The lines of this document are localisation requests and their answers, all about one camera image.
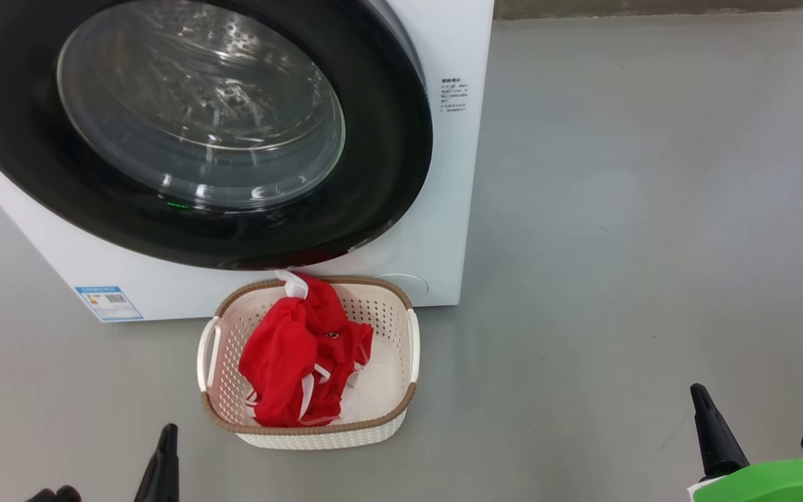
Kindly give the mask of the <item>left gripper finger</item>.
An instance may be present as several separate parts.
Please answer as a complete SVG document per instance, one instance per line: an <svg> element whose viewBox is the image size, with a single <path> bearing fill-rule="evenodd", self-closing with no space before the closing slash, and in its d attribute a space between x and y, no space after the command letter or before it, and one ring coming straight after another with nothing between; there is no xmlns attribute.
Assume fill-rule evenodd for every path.
<svg viewBox="0 0 803 502"><path fill-rule="evenodd" d="M169 423L162 428L134 501L178 501L179 457L178 426Z"/></svg>

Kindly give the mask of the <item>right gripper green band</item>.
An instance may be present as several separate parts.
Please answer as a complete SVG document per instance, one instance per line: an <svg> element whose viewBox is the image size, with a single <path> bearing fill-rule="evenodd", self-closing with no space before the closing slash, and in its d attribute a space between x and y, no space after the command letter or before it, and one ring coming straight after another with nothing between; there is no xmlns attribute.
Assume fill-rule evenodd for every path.
<svg viewBox="0 0 803 502"><path fill-rule="evenodd" d="M803 501L803 459L750 465L708 389L689 387L704 476L691 501Z"/></svg>

